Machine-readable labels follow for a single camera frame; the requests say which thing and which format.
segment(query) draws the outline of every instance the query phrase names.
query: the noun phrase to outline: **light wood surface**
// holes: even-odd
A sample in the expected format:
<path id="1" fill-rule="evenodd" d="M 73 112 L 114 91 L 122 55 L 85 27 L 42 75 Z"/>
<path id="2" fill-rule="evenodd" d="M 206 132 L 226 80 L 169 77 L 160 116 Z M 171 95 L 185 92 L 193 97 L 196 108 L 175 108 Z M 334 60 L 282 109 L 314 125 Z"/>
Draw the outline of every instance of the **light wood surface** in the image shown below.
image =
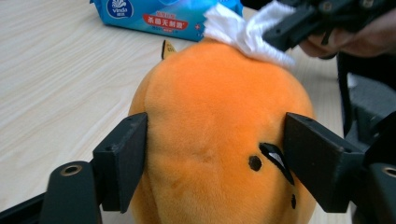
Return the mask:
<path id="1" fill-rule="evenodd" d="M 56 167 L 92 158 L 127 116 L 165 38 L 177 50 L 193 44 L 105 26 L 89 0 L 0 1 L 0 211 L 44 192 Z M 290 54 L 318 121 L 342 135 L 335 61 Z M 132 220 L 129 213 L 103 215 L 105 223 Z M 319 207 L 311 221 L 349 222 Z"/>

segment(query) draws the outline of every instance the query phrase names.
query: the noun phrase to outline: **white tissue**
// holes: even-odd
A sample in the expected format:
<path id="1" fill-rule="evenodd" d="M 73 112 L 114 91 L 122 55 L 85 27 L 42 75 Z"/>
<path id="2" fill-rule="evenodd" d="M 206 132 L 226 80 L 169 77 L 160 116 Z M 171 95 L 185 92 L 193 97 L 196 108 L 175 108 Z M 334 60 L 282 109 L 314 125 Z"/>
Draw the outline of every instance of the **white tissue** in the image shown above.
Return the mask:
<path id="1" fill-rule="evenodd" d="M 292 67 L 294 60 L 262 40 L 262 35 L 294 11 L 293 7 L 273 1 L 245 21 L 227 7 L 216 4 L 205 13 L 204 36 L 232 45 L 250 58 Z"/>

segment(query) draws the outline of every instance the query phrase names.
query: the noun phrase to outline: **tissue package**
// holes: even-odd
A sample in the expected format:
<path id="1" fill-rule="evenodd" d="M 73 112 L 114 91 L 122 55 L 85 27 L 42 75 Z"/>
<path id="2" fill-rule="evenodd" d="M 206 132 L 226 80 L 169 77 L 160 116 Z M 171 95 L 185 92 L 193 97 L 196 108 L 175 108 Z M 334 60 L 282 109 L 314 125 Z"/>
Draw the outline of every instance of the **tissue package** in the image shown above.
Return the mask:
<path id="1" fill-rule="evenodd" d="M 91 0 L 102 22 L 133 30 L 199 41 L 204 13 L 221 3 L 242 16 L 239 0 Z"/>

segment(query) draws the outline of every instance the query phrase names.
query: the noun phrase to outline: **blue logo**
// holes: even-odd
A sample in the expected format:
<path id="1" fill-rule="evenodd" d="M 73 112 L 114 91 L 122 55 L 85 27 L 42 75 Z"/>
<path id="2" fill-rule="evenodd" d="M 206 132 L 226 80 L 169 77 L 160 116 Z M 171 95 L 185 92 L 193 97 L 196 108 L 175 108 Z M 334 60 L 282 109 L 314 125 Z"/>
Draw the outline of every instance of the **blue logo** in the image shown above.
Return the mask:
<path id="1" fill-rule="evenodd" d="M 107 12 L 116 19 L 129 18 L 134 15 L 134 8 L 129 0 L 108 0 Z"/>

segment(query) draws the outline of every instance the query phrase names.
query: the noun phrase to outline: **orange fur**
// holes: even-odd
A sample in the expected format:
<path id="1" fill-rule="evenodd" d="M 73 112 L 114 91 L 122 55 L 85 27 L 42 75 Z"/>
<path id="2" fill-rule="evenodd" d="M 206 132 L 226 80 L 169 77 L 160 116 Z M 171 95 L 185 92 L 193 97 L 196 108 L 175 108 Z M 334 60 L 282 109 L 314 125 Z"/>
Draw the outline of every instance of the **orange fur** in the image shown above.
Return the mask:
<path id="1" fill-rule="evenodd" d="M 282 148 L 286 112 L 314 116 L 288 71 L 205 39 L 149 72 L 130 114 L 143 111 L 148 148 L 132 199 L 137 223 L 308 222 L 314 199 L 258 147 Z M 248 165 L 253 155 L 262 161 L 258 172 Z"/>

